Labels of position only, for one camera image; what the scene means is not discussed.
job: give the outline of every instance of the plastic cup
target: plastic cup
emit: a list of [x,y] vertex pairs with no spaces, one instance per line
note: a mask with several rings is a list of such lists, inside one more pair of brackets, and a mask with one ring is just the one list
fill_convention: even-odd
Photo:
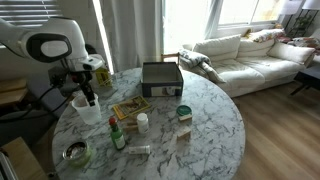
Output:
[[101,111],[98,102],[98,95],[94,94],[94,106],[90,106],[84,95],[76,96],[72,101],[72,106],[77,110],[81,119],[89,125],[101,121]]

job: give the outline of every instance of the white cap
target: white cap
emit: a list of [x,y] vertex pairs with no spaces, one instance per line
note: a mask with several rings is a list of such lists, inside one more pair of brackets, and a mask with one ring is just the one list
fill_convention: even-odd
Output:
[[138,116],[137,116],[137,120],[138,121],[145,121],[145,120],[147,120],[148,119],[148,116],[145,114],[145,113],[140,113],[140,114],[138,114]]
[[147,145],[145,147],[146,147],[146,154],[150,154],[150,145]]

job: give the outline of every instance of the cable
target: cable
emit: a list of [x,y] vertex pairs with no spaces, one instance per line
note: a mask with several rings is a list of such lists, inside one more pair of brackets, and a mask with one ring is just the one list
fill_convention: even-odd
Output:
[[66,58],[63,58],[63,60],[64,60],[64,63],[65,63],[65,65],[66,65],[66,69],[70,70],[70,67],[69,67],[69,64],[68,64],[68,62],[67,62],[67,59],[66,59]]
[[[48,89],[46,92],[44,92],[37,100],[31,102],[31,104],[34,104],[34,103],[40,101],[48,92],[52,91],[54,88],[56,88],[56,87],[51,87],[51,88],[49,88],[49,89]],[[26,115],[28,115],[33,109],[34,109],[33,106],[31,106],[31,108],[28,109],[28,111],[26,111],[24,114],[22,114],[21,116],[19,116],[19,117],[17,117],[17,118],[13,118],[13,119],[21,119],[21,118],[25,117]]]
[[67,69],[67,67],[66,67],[66,65],[64,64],[64,61],[61,59],[60,60],[60,63],[61,63],[61,65],[62,65],[62,67],[64,68],[64,69]]
[[[3,123],[3,124],[4,124],[4,123],[10,123],[10,122],[15,122],[15,121],[28,120],[28,119],[39,118],[39,117],[44,117],[44,116],[47,116],[47,115],[55,112],[56,110],[58,110],[61,106],[63,106],[63,105],[68,101],[68,99],[72,96],[72,93],[73,93],[74,91],[76,91],[81,85],[83,85],[83,83],[84,83],[85,81],[86,81],[86,79],[84,79],[83,82],[82,82],[80,85],[78,85],[77,87],[75,87],[74,89],[72,89],[70,95],[69,95],[59,106],[57,106],[54,110],[49,111],[48,113],[45,113],[45,114],[42,114],[42,115],[39,115],[39,116],[32,116],[32,117],[22,118],[22,117],[26,116],[27,114],[29,114],[29,113],[31,112],[31,110],[33,109],[33,108],[31,108],[31,109],[29,109],[26,113],[24,113],[23,115],[21,115],[20,117],[12,118],[12,119],[0,119],[0,124],[2,124],[2,123]],[[49,92],[49,90],[51,91],[52,89],[54,89],[54,88],[52,87],[52,88],[48,89],[44,94],[47,94],[47,93]]]

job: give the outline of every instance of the green bottle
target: green bottle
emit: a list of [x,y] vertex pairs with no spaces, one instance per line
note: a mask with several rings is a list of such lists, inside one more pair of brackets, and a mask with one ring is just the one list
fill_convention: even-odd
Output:
[[119,129],[117,125],[117,121],[114,117],[109,119],[109,125],[112,129],[110,137],[112,139],[113,145],[117,150],[122,150],[126,146],[126,142],[124,141],[122,130]]

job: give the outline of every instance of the green lid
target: green lid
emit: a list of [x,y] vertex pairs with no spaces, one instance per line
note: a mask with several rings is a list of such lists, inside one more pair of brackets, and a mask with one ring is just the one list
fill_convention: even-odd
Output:
[[177,108],[177,113],[180,116],[184,116],[184,115],[192,114],[192,110],[189,106],[181,105]]

